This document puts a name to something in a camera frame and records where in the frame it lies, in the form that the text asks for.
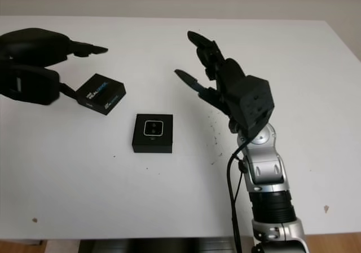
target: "silver robotic arm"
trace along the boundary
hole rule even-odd
[[[237,142],[242,145],[244,141],[240,131]],[[246,187],[253,204],[253,233],[260,241],[252,253],[309,253],[275,143],[276,132],[267,124],[242,150]]]
[[[233,194],[231,183],[231,165],[235,159],[245,176],[252,202],[253,233],[260,241],[252,253],[309,253],[302,223],[291,203],[285,168],[275,148],[276,132],[268,123],[275,107],[269,82],[246,76],[235,60],[223,57],[215,41],[195,32],[187,35],[197,47],[197,56],[209,80],[215,81],[216,88],[203,87],[182,70],[175,70],[176,74],[197,91],[201,99],[227,115],[230,131],[238,134],[239,147],[227,165],[237,253],[242,253],[242,247],[236,213],[237,192]],[[243,160],[237,156],[241,151]]]

